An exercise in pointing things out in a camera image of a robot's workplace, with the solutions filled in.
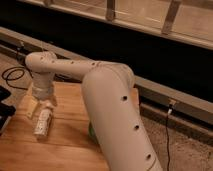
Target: cable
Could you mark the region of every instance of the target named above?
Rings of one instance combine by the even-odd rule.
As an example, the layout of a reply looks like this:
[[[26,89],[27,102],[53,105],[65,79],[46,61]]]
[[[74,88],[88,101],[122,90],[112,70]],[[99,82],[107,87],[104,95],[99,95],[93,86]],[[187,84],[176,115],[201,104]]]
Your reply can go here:
[[[169,142],[170,142],[170,137],[169,137],[169,130],[168,130],[168,121],[169,121],[169,115],[172,113],[172,108],[169,108],[166,116],[166,136],[167,136],[167,142],[166,142],[166,148],[167,148],[167,155],[168,155],[168,162],[167,162],[167,171],[169,171],[169,166],[170,166],[170,148],[169,148]]]
[[[16,59],[17,60],[18,60],[19,52],[21,51],[22,48],[23,47],[17,48],[17,52],[16,52]],[[1,74],[1,77],[2,77],[3,80],[6,81],[6,83],[9,87],[20,89],[20,90],[28,90],[28,88],[18,87],[18,86],[14,86],[14,85],[10,84],[10,81],[17,81],[17,80],[21,79],[25,75],[25,70],[27,70],[29,72],[30,76],[32,77],[30,70],[27,67],[24,67],[24,66],[8,68]],[[21,74],[19,76],[15,77],[15,78],[14,77],[10,78],[10,76],[15,72],[21,72]]]
[[[170,148],[169,148],[170,137],[169,137],[168,123],[169,123],[169,116],[172,114],[172,111],[176,104],[177,104],[176,100],[170,99],[169,110],[168,110],[167,116],[166,116],[166,136],[167,136],[166,148],[167,148],[167,155],[168,155],[167,171],[170,170],[170,161],[171,161]]]

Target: black cable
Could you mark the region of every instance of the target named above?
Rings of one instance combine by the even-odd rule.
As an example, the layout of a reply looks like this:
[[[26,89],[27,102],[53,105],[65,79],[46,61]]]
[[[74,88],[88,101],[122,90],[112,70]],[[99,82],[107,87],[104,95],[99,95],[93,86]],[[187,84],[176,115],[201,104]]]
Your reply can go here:
[[[13,77],[13,78],[10,78],[10,76],[14,73],[14,72],[21,72],[21,74],[17,77]],[[22,78],[25,74],[25,68],[24,67],[11,67],[11,68],[8,68],[6,69],[1,77],[3,80],[6,81],[7,85],[9,87],[12,87],[12,88],[16,88],[16,89],[20,89],[20,90],[27,90],[27,88],[23,88],[23,87],[17,87],[17,86],[14,86],[14,85],[11,85],[9,81],[16,81],[16,80],[19,80],[20,78]]]
[[[17,60],[18,60],[19,52],[21,51],[22,48],[17,48],[17,52],[16,52],[16,59]],[[28,88],[17,87],[17,86],[10,84],[10,81],[17,81],[17,80],[21,79],[25,75],[25,70],[27,70],[29,72],[30,76],[32,77],[30,70],[27,67],[24,67],[24,66],[8,68],[1,74],[1,77],[2,77],[3,80],[6,81],[6,83],[9,87],[20,89],[20,90],[28,90]],[[15,78],[14,77],[10,78],[10,76],[17,71],[21,72],[21,74],[19,76],[15,77]]]
[[[167,155],[168,155],[168,162],[167,162],[167,171],[170,170],[170,148],[169,148],[169,130],[168,130],[168,122],[169,122],[169,113],[167,113],[167,116],[166,116],[166,136],[167,136],[167,142],[166,142],[166,148],[167,148]]]

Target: glass panel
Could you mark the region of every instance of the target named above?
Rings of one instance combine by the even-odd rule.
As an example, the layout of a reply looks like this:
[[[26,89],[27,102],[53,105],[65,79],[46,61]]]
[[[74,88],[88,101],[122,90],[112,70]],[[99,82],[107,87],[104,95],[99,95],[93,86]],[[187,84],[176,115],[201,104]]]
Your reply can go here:
[[[116,18],[162,28],[169,4],[165,0],[116,0]]]
[[[105,16],[107,0],[53,0],[53,4]]]
[[[184,0],[176,16],[173,32],[213,40],[213,1]]]

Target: white object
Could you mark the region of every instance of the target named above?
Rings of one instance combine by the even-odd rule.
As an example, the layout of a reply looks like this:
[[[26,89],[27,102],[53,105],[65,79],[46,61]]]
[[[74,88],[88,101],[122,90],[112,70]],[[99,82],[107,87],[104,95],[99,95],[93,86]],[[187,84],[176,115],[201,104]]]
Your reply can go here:
[[[36,135],[38,139],[46,138],[51,118],[52,118],[52,109],[44,108],[39,115],[38,122],[34,130],[34,135]]]
[[[31,53],[26,65],[36,72],[33,87],[39,90],[34,93],[38,99],[52,95],[53,73],[83,81],[84,103],[111,171],[162,171],[130,97],[134,74],[127,65],[56,59],[52,52]]]

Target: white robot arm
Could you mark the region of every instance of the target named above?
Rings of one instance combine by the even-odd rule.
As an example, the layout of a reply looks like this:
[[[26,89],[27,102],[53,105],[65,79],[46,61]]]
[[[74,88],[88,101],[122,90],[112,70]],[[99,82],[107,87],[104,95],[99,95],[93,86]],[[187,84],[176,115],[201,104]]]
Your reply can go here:
[[[54,74],[82,81],[84,103],[111,171],[162,171],[160,162],[130,97],[134,74],[124,64],[57,59],[52,52],[26,57],[33,71],[33,96],[53,94]]]

